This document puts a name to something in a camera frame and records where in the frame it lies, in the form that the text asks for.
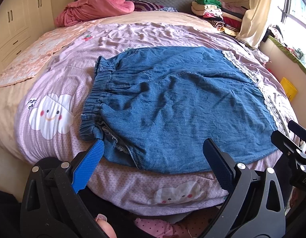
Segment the left hand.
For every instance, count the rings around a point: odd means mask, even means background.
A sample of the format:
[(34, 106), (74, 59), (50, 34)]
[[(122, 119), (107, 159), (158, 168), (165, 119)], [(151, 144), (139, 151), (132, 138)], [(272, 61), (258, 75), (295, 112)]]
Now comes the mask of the left hand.
[(98, 214), (95, 218), (95, 221), (110, 238), (117, 238), (113, 227), (108, 223), (107, 217), (105, 215)]

